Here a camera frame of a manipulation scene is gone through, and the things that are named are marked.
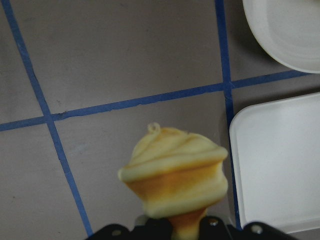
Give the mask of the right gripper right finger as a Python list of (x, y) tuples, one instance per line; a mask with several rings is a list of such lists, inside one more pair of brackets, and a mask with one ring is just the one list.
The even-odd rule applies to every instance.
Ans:
[(226, 224), (217, 216), (206, 216), (199, 224), (200, 240), (296, 240), (263, 222), (253, 221), (239, 230), (232, 224)]

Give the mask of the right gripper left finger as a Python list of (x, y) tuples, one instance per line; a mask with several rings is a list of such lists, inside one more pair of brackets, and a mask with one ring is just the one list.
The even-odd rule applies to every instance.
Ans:
[(149, 218), (145, 224), (136, 225), (132, 230), (120, 224), (109, 224), (87, 240), (171, 240), (173, 226), (166, 218)]

